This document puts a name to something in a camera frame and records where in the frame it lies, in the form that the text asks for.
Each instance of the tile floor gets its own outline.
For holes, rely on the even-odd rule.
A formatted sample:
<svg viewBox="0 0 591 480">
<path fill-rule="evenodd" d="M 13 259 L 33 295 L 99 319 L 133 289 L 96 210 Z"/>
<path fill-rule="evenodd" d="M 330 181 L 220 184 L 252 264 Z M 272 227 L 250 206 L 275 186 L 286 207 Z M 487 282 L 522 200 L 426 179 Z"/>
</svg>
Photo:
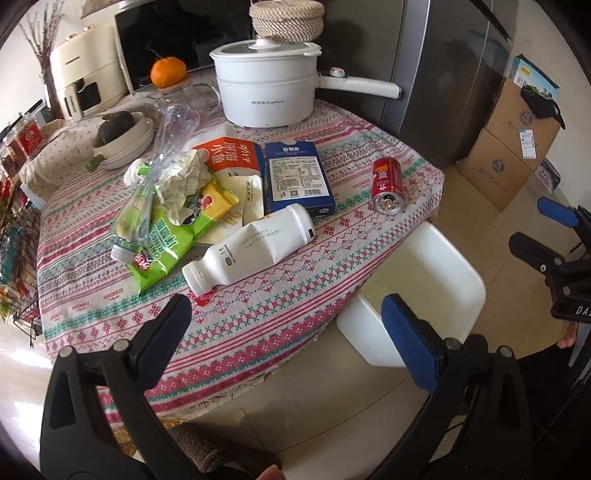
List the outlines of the tile floor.
<svg viewBox="0 0 591 480">
<path fill-rule="evenodd" d="M 518 356 L 555 342 L 562 322 L 550 317 L 541 274 L 513 258 L 509 236 L 521 230 L 567 253 L 572 231 L 539 215 L 547 194 L 535 177 L 502 213 L 454 167 L 446 170 L 437 226 L 479 271 L 488 296 L 474 332 L 491 348 L 507 343 Z M 50 364 L 42 341 L 0 323 L 0 421 L 38 465 L 40 421 Z M 405 369 L 368 365 L 331 323 L 282 371 L 196 420 L 247 445 L 278 452 L 288 480 L 362 479 L 395 445 L 426 394 Z"/>
</svg>

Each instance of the screw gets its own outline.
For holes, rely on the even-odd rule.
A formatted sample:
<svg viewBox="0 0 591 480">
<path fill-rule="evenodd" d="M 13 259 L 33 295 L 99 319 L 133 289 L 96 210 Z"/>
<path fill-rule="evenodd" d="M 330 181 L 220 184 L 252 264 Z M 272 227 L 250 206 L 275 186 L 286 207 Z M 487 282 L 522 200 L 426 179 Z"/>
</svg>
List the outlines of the screw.
<svg viewBox="0 0 591 480">
<path fill-rule="evenodd" d="M 67 356 L 70 356 L 73 351 L 74 349 L 70 345 L 66 345 L 60 350 L 60 357 L 66 358 Z"/>
<path fill-rule="evenodd" d="M 446 338 L 443 342 L 445 343 L 445 346 L 450 350 L 458 350 L 462 346 L 460 340 L 455 338 Z"/>
<path fill-rule="evenodd" d="M 125 350 L 127 350 L 127 347 L 129 346 L 129 340 L 125 340 L 124 338 L 117 340 L 114 344 L 113 344 L 113 350 L 115 350 L 115 352 L 123 352 Z"/>
<path fill-rule="evenodd" d="M 506 345 L 502 345 L 501 348 L 499 348 L 499 351 L 501 352 L 501 355 L 506 358 L 511 358 L 513 356 L 513 350 Z"/>
</svg>

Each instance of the white knob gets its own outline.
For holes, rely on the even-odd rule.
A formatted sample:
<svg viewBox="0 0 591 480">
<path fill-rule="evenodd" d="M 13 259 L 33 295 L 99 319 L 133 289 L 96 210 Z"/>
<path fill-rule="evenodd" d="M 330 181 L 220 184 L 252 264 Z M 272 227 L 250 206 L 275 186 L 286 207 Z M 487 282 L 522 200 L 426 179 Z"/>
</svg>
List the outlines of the white knob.
<svg viewBox="0 0 591 480">
<path fill-rule="evenodd" d="M 267 48 L 277 48 L 280 46 L 281 44 L 273 40 L 273 37 L 257 35 L 255 42 L 249 45 L 248 48 L 252 48 L 253 50 L 265 50 Z"/>
<path fill-rule="evenodd" d="M 345 76 L 345 71 L 340 67 L 331 67 L 329 70 L 329 75 L 331 77 L 343 78 Z"/>
</svg>

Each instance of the green snack bag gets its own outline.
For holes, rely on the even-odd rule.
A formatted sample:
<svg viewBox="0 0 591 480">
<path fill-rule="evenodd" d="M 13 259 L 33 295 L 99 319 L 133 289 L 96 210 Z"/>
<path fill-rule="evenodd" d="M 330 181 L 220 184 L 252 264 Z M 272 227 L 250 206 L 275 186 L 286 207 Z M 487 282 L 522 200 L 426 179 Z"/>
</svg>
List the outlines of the green snack bag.
<svg viewBox="0 0 591 480">
<path fill-rule="evenodd" d="M 142 293 L 164 278 L 193 246 L 195 239 L 221 219 L 239 199 L 229 190 L 211 181 L 201 193 L 187 199 L 193 209 L 182 225 L 174 225 L 162 207 L 152 210 L 150 245 L 135 255 L 129 265 Z"/>
</svg>

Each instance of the finger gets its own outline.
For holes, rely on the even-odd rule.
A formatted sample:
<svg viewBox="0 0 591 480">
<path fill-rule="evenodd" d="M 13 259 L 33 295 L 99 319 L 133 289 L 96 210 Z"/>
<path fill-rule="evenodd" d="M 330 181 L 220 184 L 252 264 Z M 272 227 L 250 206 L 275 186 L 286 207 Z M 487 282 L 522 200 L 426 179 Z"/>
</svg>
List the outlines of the finger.
<svg viewBox="0 0 591 480">
<path fill-rule="evenodd" d="M 560 339 L 557 343 L 558 348 L 569 348 L 572 347 L 577 339 L 577 324 L 570 322 L 564 338 Z"/>
<path fill-rule="evenodd" d="M 271 465 L 267 470 L 261 473 L 256 480 L 285 480 L 285 475 L 277 468 L 277 465 Z"/>
</svg>

